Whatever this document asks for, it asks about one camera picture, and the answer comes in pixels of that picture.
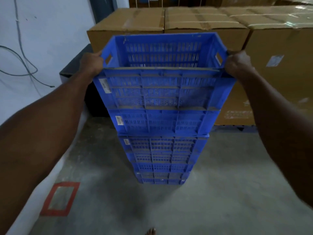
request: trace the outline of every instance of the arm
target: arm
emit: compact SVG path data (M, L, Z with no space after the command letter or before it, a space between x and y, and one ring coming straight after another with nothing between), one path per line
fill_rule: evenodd
M102 70L100 53L85 54L80 70L56 90L0 126L0 234L5 234L35 187L71 145L84 96Z
M268 154L313 207L313 124L257 73L244 51L229 56L225 69L245 89Z

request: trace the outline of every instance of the gray wire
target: gray wire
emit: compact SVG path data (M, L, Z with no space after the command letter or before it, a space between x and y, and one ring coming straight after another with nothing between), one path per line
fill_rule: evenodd
M17 52L15 52L14 50L10 49L9 47L0 45L1 48L4 48L4 49L9 50L9 51L12 51L13 53L15 53L15 54L19 57L19 59L21 60L22 64L23 64L24 67L26 68L28 74L21 74L21 75L10 74L10 73L7 73L7 72L5 72L5 71L2 71L1 69L0 69L0 72L3 72L3 73L5 73L5 74L7 74L7 75L10 75L10 76L30 76L30 77L34 78L37 82L41 83L42 85L45 85L45 86L48 86L48 87L55 87L55 86L50 86L50 85L47 85L47 84L45 84L45 83L42 83L41 81L39 81L37 78L35 78L35 77L33 76L33 74L35 74L35 73L38 72L38 68L37 68L34 64L32 64L32 63L28 60L28 58L26 58L25 53L24 53L24 51L23 51L22 39L21 39L21 30L20 30L19 20L18 20L18 5L17 5L16 0L14 0L14 7L15 7L16 27L17 27L17 31L18 31L18 43L19 43L19 46L20 46L22 55L23 55L25 61L29 62L36 70L35 70L34 72L30 72L28 66L26 65L26 63L23 61L22 57L21 57Z

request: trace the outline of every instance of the foot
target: foot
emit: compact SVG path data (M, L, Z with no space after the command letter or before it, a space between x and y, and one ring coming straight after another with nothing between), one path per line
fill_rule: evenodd
M147 231L146 235L156 235L156 229L155 228L151 228L149 229L149 231Z

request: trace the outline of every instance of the crate label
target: crate label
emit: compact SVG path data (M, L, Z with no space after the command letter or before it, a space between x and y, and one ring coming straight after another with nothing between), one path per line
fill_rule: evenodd
M283 57L284 57L284 55L272 56L266 66L267 67L277 67L278 64L281 62L281 60L283 59Z
M122 116L115 116L116 121L117 121L117 125L124 125Z
M99 82L101 83L101 86L103 87L105 93L112 93L108 84L108 80L106 78L100 78Z
M124 142L126 145L130 145L129 140L128 139L124 139Z

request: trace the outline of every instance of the red floor marking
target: red floor marking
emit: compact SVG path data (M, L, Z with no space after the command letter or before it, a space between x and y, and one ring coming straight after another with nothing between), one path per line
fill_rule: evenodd
M79 185L80 185L80 182L67 182L67 181L54 184L50 193L48 194L48 196L44 202L44 205L42 207L40 215L41 216L68 216L68 214L71 210L74 198L76 196L76 193L78 191ZM49 209L49 205L50 205L52 198L54 196L54 193L57 191L58 187L74 187L73 192L71 194L71 197L69 198L69 201L67 203L65 210Z

